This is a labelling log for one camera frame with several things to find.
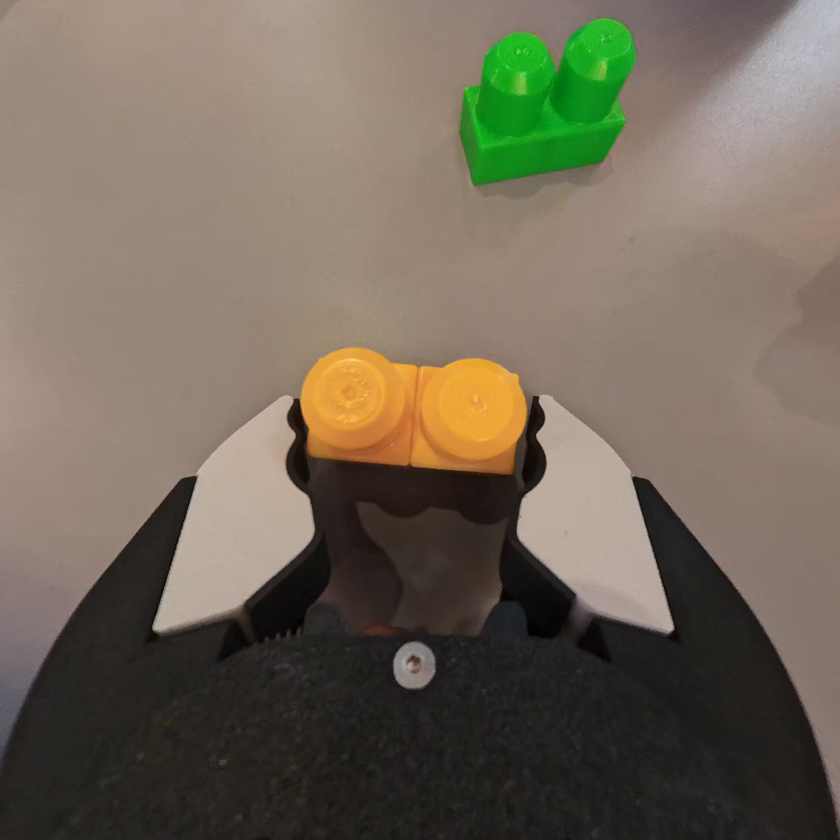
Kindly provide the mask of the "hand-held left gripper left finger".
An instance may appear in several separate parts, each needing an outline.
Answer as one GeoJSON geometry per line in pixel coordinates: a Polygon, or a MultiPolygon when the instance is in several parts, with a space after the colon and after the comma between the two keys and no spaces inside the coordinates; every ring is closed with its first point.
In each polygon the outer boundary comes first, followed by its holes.
{"type": "Polygon", "coordinates": [[[329,582],[306,443],[299,401],[282,396],[207,458],[154,617],[156,635],[226,621],[247,637],[302,627],[329,582]]]}

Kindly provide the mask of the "orange mega block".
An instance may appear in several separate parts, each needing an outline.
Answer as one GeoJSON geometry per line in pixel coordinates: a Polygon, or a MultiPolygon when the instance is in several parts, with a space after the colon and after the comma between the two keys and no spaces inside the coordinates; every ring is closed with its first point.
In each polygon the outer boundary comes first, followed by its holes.
{"type": "Polygon", "coordinates": [[[300,396],[315,459],[408,466],[419,369],[363,348],[336,350],[307,374],[300,396]]]}
{"type": "Polygon", "coordinates": [[[528,406],[518,374],[491,360],[421,366],[409,465],[510,476],[528,406]]]}

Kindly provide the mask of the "green mega block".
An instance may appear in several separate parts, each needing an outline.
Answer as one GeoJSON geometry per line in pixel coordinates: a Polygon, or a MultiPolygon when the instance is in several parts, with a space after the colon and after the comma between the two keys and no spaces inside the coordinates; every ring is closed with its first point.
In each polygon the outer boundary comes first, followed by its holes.
{"type": "Polygon", "coordinates": [[[574,31],[558,64],[535,34],[501,38],[463,95],[458,133],[473,185],[603,163],[626,126],[620,96],[636,58],[631,31],[610,17],[574,31]]]}

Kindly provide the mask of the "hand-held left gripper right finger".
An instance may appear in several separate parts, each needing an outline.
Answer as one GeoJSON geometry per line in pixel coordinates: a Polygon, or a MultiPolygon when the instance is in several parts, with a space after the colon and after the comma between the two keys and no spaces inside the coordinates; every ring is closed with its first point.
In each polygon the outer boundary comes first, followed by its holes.
{"type": "Polygon", "coordinates": [[[521,495],[506,534],[506,598],[539,637],[582,637],[605,619],[675,630],[634,476],[549,395],[532,400],[521,495]]]}

